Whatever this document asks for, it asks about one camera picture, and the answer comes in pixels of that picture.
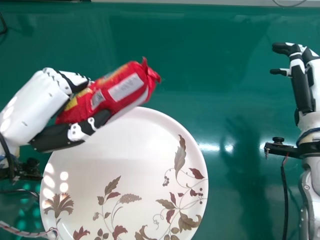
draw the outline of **black mount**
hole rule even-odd
[[[298,147],[285,145],[283,137],[275,136],[272,138],[273,143],[266,142],[264,145],[265,156],[269,154],[288,156],[295,159],[302,159],[307,156],[320,156],[320,141],[301,143]]]
[[[26,162],[16,162],[14,166],[0,169],[0,180],[10,179],[12,183],[18,180],[30,180],[30,181],[41,181],[42,174],[39,169],[39,160],[30,157]],[[13,170],[13,176],[10,176],[11,168]]]

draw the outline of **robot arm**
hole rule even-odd
[[[0,179],[9,177],[13,180],[16,176],[24,176],[25,179],[40,180],[41,174],[35,159],[28,163],[14,162],[20,146],[31,144],[39,152],[72,147],[84,141],[81,135],[83,131],[89,136],[106,122],[109,117],[107,110],[97,113],[87,122],[46,127],[49,120],[63,110],[73,94],[91,83],[89,78],[78,73],[52,68],[44,68],[31,77],[0,112],[0,137],[5,142],[4,147],[0,144]]]
[[[297,147],[283,145],[282,138],[266,143],[265,152],[302,159],[300,239],[320,240],[320,56],[306,46],[287,42],[274,43],[272,50],[289,57],[289,69],[272,69],[270,72],[291,78],[297,107],[295,122],[301,134]]]

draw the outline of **round plate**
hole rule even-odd
[[[191,240],[208,191],[191,134],[159,111],[136,107],[86,143],[51,155],[41,218],[60,240]]]

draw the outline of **black screw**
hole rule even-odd
[[[285,139],[283,137],[275,136],[272,138],[272,141],[274,142],[274,144],[282,144]]]

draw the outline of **snack bag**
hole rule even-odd
[[[97,112],[107,109],[112,116],[147,102],[161,77],[147,64],[130,61],[116,71],[97,79],[76,94],[61,112],[56,124],[73,124],[84,121]]]

